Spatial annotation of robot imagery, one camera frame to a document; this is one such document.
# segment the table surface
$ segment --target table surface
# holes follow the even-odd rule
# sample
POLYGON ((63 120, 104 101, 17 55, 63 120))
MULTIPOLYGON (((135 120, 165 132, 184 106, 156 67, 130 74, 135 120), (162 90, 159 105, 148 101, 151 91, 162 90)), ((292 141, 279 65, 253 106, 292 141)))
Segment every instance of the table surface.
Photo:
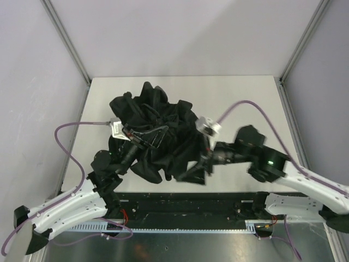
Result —
MULTIPOLYGON (((232 103, 247 99, 256 102, 270 117, 290 153, 297 159, 291 133, 272 76, 186 76, 153 78, 93 79, 82 121, 108 121, 113 117, 109 102, 130 91, 139 95, 149 81, 162 87, 171 103, 179 99, 193 103, 197 116, 216 120, 232 103)), ((230 142, 239 127, 253 124, 267 137, 266 145, 281 150, 270 127, 260 113, 250 105, 238 107, 222 124, 220 141, 230 142)), ((97 151, 107 149, 110 130, 103 126, 82 126, 77 132, 73 155, 86 173, 97 151)), ((248 164, 215 167, 206 186, 178 183, 174 180, 151 184, 132 172, 123 178, 119 192, 290 192, 293 189, 271 183, 259 183, 246 173, 248 164)), ((70 162, 62 190, 78 184, 81 173, 70 162)), ((291 235, 303 261, 334 261, 322 224, 290 225, 291 235)), ((275 236, 285 237, 282 224, 275 227, 275 236)), ((66 232, 57 242, 72 242, 83 233, 66 232)), ((45 261, 297 261, 289 246, 278 240, 258 241, 243 234, 135 234, 127 241, 105 241, 94 237, 70 247, 49 245, 45 261)))
MULTIPOLYGON (((290 153, 296 157, 286 117, 278 90, 272 76, 170 76, 139 78, 94 78, 91 84, 81 121, 108 121, 114 117, 109 102, 130 91, 138 96, 143 83, 149 81, 160 86, 169 97, 170 103, 187 100, 193 103, 192 110, 198 116, 218 119, 234 102, 252 100, 270 117, 290 153)), ((267 137, 266 145, 282 151, 276 137, 263 116, 251 105, 241 105, 222 123, 219 140, 232 142, 239 127, 253 124, 267 137)), ((108 149, 110 130, 106 126, 81 126, 76 135, 72 154, 82 164, 86 173, 94 155, 108 149)), ((214 174, 207 177, 206 186, 178 183, 175 180, 151 184, 129 171, 116 192, 291 192, 293 189, 272 183, 259 183, 246 170, 248 163, 215 166, 214 174)), ((81 172, 70 161, 62 190, 77 185, 81 172)))
MULTIPOLYGON (((323 224, 290 224, 290 234, 303 262, 334 262, 323 224)), ((90 233, 64 232, 55 239, 72 243, 90 233)), ((282 223, 273 234, 286 239, 282 223)), ((290 247, 280 240, 259 241, 252 234, 136 233, 117 241, 91 237, 68 247, 49 243, 46 262, 298 262, 290 247)))

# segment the crumpled fabric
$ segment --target crumpled fabric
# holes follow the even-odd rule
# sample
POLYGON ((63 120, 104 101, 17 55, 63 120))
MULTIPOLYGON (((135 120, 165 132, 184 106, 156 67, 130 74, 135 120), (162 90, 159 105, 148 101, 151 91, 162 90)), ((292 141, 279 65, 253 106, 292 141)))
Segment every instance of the crumpled fabric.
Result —
MULTIPOLYGON (((169 129, 158 148, 146 148, 137 157, 131 170, 151 183, 160 183, 159 170, 163 169, 166 180, 176 178, 186 172, 188 162, 198 161, 200 157, 200 134, 196 130, 197 116, 192 112, 192 104, 179 100, 169 103, 167 95, 159 86, 153 88, 145 82, 138 97, 130 92, 116 97, 110 107, 122 124, 128 124, 137 132, 145 132, 156 127, 168 126, 169 129)), ((120 154, 127 150, 131 142, 113 137, 109 139, 109 151, 120 154)))

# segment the white wall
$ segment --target white wall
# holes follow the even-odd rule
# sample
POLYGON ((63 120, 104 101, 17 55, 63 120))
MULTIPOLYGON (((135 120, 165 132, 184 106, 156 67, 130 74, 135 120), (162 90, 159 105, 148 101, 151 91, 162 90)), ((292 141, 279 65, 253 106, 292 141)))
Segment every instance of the white wall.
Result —
POLYGON ((53 0, 91 77, 280 76, 320 0, 53 0))
POLYGON ((348 0, 332 2, 286 88, 312 169, 349 185, 348 0))
MULTIPOLYGON (((53 193, 64 163, 53 132, 77 120, 86 87, 40 1, 0 1, 0 36, 2 244, 13 210, 53 193)), ((71 137, 62 132, 63 144, 71 137)))

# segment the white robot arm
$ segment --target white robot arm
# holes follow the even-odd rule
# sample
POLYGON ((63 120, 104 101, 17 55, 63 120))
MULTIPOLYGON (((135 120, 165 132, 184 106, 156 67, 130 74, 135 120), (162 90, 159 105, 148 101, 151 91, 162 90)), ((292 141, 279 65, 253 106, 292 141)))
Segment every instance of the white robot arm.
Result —
MULTIPOLYGON (((118 175, 126 173, 135 160, 137 150, 151 145, 140 145, 142 139, 137 134, 130 135, 129 131, 125 131, 118 119, 111 121, 111 128, 114 138, 136 140, 134 146, 123 154, 117 171, 114 171, 113 166, 113 172, 110 173, 110 154, 100 151, 92 162, 94 172, 83 179, 77 192, 73 188, 40 206, 30 209, 21 206, 15 210, 15 227, 20 227, 27 219, 31 219, 33 224, 33 236, 27 254, 36 252, 77 224, 93 218, 111 217, 119 212, 121 204, 113 191, 122 182, 118 175)), ((316 219, 327 222, 336 230, 349 233, 347 186, 295 166, 287 155, 264 146, 265 137, 252 126, 241 128, 232 144, 217 142, 219 125, 206 118, 197 121, 197 129, 204 134, 204 143, 207 143, 206 148, 209 150, 202 154, 202 160, 193 168, 176 178, 177 181, 185 182, 188 177, 195 179, 195 171, 200 169, 212 172, 213 165, 251 162, 248 173, 258 181, 278 183, 308 196, 263 192, 259 195, 259 201, 263 201, 267 213, 316 219)))

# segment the purple cable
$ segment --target purple cable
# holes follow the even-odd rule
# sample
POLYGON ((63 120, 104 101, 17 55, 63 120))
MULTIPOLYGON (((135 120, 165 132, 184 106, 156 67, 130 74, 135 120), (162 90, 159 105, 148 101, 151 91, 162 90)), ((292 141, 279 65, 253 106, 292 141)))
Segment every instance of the purple cable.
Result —
POLYGON ((286 230, 286 235, 287 235, 288 241, 290 242, 290 246, 291 246, 294 254, 296 255, 296 257, 298 258, 298 260, 302 261, 302 257, 300 256, 299 252, 294 247, 294 243, 293 243, 293 240, 291 239, 291 235, 290 235, 290 232, 288 230, 288 225, 287 225, 286 220, 287 220, 287 215, 285 215, 284 225, 285 225, 285 230, 286 230))
POLYGON ((72 246, 72 245, 75 245, 75 244, 78 244, 86 239, 89 239, 90 237, 95 237, 95 236, 104 236, 105 238, 109 237, 110 239, 115 239, 115 240, 125 240, 125 239, 129 239, 130 237, 133 236, 133 232, 130 228, 126 227, 125 225, 122 225, 122 224, 119 224, 119 223, 116 223, 116 222, 113 222, 113 221, 110 221, 108 219, 105 219, 105 218, 98 218, 98 219, 101 219, 101 220, 104 220, 110 224, 113 224, 113 225, 116 225, 118 227, 121 227, 123 229, 126 229, 128 232, 130 232, 130 235, 126 236, 126 237, 114 237, 114 236, 108 236, 108 235, 102 235, 101 233, 96 233, 96 234, 91 234, 91 235, 88 235, 88 236, 85 236, 79 240, 76 240, 74 242, 71 242, 71 243, 65 243, 65 244, 61 244, 61 243, 57 243, 55 242, 54 240, 51 240, 53 244, 55 244, 56 246, 60 246, 60 247, 68 247, 68 246, 72 246))
POLYGON ((285 146, 284 142, 282 141, 280 135, 278 134, 278 132, 276 131, 274 125, 272 124, 272 122, 270 121, 269 117, 267 116, 267 114, 263 111, 263 109, 257 105, 255 102, 250 101, 250 100, 241 100, 238 101, 234 104, 232 104, 224 113, 223 115, 221 115, 221 117, 217 120, 218 124, 221 124, 223 122, 223 120, 231 113, 231 111, 233 111, 237 106, 241 105, 241 104, 250 104, 253 105, 256 109, 258 109, 258 111, 264 116, 264 118, 267 120, 270 128, 272 129, 273 133, 275 134, 276 138, 278 139, 282 149, 286 152, 286 154, 289 156, 291 163, 294 165, 294 167, 298 170, 298 172, 300 172, 301 174, 303 174, 304 176, 306 176, 309 179, 312 179, 316 182, 318 182, 319 184, 322 184, 324 186, 327 186, 335 191, 337 191, 338 193, 348 196, 348 193, 336 186, 333 186, 325 181, 320 180, 317 177, 313 177, 311 175, 309 175, 307 172, 305 172, 302 168, 300 168, 300 166, 296 163, 295 159, 291 156, 289 150, 287 149, 287 147, 285 146))
POLYGON ((260 237, 260 236, 258 236, 257 233, 256 233, 256 236, 258 237, 259 240, 261 240, 261 239, 277 239, 277 240, 281 240, 282 242, 288 244, 288 245, 292 248, 292 251, 294 252, 296 258, 297 258, 299 261, 302 261, 302 256, 300 255, 300 253, 298 252, 298 250, 295 248, 294 243, 293 243, 293 241, 292 241, 292 239, 291 239, 291 235, 290 235, 290 232, 289 232, 289 230, 288 230, 287 223, 286 223, 286 217, 287 217, 287 216, 285 216, 284 225, 285 225, 285 230, 286 230, 286 234, 287 234, 288 241, 287 241, 286 239, 283 239, 282 237, 273 236, 274 228, 273 228, 273 232, 272 232, 272 235, 271 235, 271 236, 260 237))
MULTIPOLYGON (((81 181, 79 183, 79 185, 74 189, 73 193, 76 193, 82 186, 84 180, 85 180, 85 171, 82 167, 82 165, 71 155, 71 153, 65 149, 65 147, 62 145, 62 143, 59 141, 58 139, 58 131, 61 130, 64 127, 69 127, 69 126, 79 126, 81 124, 91 124, 91 125, 98 125, 98 126, 107 126, 109 125, 109 122, 73 122, 73 123, 67 123, 67 124, 63 124, 59 127, 56 128, 55 130, 55 140, 57 142, 57 144, 60 146, 60 148, 64 151, 64 153, 66 153, 68 155, 68 157, 73 160, 77 166, 80 168, 81 170, 81 181)), ((65 197, 63 197, 62 199, 58 200, 55 203, 52 203, 51 205, 48 205, 47 207, 43 208, 40 212, 38 212, 39 214, 45 212, 46 210, 60 204, 61 202, 67 200, 68 198, 70 198, 71 195, 67 195, 65 197)), ((1 255, 3 255, 4 257, 6 257, 7 253, 5 251, 6 246, 8 244, 8 242, 11 240, 11 238, 22 228, 22 226, 27 222, 32 220, 34 217, 37 216, 38 213, 35 213, 34 215, 32 215, 31 217, 29 217, 27 220, 25 220, 24 222, 22 222, 18 227, 16 227, 11 233, 10 235, 6 238, 4 244, 1 247, 1 255)))

